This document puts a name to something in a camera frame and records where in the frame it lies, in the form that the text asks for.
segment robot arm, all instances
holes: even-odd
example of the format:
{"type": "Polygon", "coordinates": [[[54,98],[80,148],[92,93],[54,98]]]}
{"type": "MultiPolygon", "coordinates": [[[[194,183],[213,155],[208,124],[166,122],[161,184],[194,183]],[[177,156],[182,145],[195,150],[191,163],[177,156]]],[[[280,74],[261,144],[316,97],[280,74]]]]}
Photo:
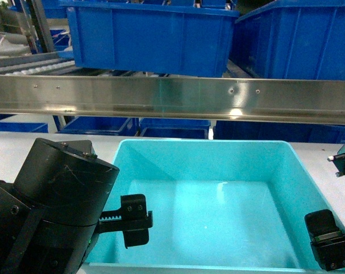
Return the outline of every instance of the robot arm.
{"type": "Polygon", "coordinates": [[[15,182],[0,181],[0,273],[76,273],[105,232],[123,231],[126,248],[147,244],[144,195],[102,212],[118,172],[90,141],[36,139],[15,182]]]}

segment storage rack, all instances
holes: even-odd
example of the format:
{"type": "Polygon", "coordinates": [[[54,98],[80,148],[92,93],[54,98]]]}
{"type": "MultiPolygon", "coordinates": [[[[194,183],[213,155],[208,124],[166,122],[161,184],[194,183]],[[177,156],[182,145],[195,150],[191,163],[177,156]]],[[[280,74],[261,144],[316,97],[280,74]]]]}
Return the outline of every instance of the storage rack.
{"type": "Polygon", "coordinates": [[[42,50],[49,53],[0,59],[0,114],[345,124],[345,81],[252,79],[233,63],[223,78],[141,77],[133,71],[65,64],[70,60],[52,53],[41,0],[27,3],[42,50]],[[27,76],[6,75],[44,63],[53,67],[27,76]]]}

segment metal bar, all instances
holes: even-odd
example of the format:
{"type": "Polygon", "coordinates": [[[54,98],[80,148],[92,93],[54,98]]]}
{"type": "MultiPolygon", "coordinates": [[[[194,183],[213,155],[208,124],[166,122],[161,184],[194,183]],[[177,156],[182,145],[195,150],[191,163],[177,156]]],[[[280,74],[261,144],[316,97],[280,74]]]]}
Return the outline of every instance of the metal bar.
{"type": "Polygon", "coordinates": [[[32,22],[35,30],[37,31],[38,39],[41,43],[43,52],[53,52],[54,44],[48,26],[45,10],[43,8],[42,0],[26,0],[26,2],[28,3],[32,22]]]}
{"type": "Polygon", "coordinates": [[[34,54],[34,55],[29,55],[29,56],[3,58],[3,59],[0,59],[0,67],[34,63],[34,62],[40,62],[40,61],[56,59],[56,58],[59,58],[57,53],[44,53],[44,54],[34,54]]]}
{"type": "Polygon", "coordinates": [[[345,124],[345,81],[0,75],[0,113],[345,124]]]}

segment turquoise plastic bin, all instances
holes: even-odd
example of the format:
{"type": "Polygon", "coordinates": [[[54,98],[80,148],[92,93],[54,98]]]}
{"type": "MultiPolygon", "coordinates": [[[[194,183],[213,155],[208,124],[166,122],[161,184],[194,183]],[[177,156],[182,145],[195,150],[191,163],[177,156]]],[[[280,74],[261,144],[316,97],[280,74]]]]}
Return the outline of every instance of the turquoise plastic bin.
{"type": "Polygon", "coordinates": [[[113,163],[105,210],[142,193],[154,226],[129,249],[100,235],[87,273],[325,273],[304,216],[328,205],[288,143],[125,140],[113,163]]]}

